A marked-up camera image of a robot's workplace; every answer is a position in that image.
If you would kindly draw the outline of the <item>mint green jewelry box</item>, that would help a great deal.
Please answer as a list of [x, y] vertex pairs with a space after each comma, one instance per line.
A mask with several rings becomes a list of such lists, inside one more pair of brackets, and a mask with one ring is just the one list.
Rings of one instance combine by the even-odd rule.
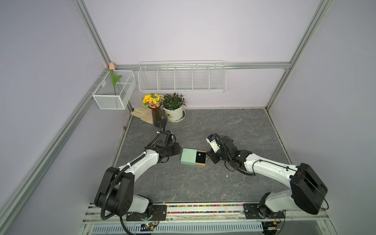
[[181, 164], [205, 166], [207, 162], [207, 152], [197, 149], [184, 148], [181, 155]]

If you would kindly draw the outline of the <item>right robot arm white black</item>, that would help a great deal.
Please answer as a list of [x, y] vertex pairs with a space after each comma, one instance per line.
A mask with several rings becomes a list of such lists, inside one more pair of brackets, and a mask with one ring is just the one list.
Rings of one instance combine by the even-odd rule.
[[310, 165], [283, 164], [239, 150], [232, 138], [216, 133], [209, 135], [206, 141], [211, 146], [208, 156], [213, 163], [224, 161], [233, 171], [246, 176], [263, 175], [288, 187], [279, 193], [265, 193], [258, 204], [245, 208], [253, 218], [264, 219], [278, 212], [298, 209], [316, 215], [323, 209], [328, 188]]

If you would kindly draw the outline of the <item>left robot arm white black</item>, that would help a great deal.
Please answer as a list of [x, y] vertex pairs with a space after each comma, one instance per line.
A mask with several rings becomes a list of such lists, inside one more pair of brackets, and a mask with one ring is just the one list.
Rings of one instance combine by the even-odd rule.
[[149, 168], [164, 163], [163, 159], [181, 153], [175, 135], [165, 129], [166, 118], [162, 119], [156, 137], [144, 147], [134, 160], [120, 167], [106, 169], [95, 196], [95, 206], [101, 208], [100, 217], [107, 220], [115, 215], [122, 217], [136, 213], [143, 219], [154, 214], [153, 201], [145, 196], [135, 195], [135, 182]]

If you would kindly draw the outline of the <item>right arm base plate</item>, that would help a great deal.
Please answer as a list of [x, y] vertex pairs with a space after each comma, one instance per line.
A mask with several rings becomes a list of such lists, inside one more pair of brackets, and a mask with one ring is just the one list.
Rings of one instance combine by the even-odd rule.
[[283, 211], [273, 212], [265, 206], [260, 206], [258, 203], [244, 203], [243, 209], [246, 219], [282, 219], [285, 217]]

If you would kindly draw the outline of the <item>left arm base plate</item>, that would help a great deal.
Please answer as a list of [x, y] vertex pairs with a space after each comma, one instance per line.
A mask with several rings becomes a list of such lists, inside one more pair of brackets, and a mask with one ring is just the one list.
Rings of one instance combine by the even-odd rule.
[[144, 213], [133, 212], [126, 217], [126, 221], [165, 221], [167, 215], [167, 205], [153, 205], [148, 207]]

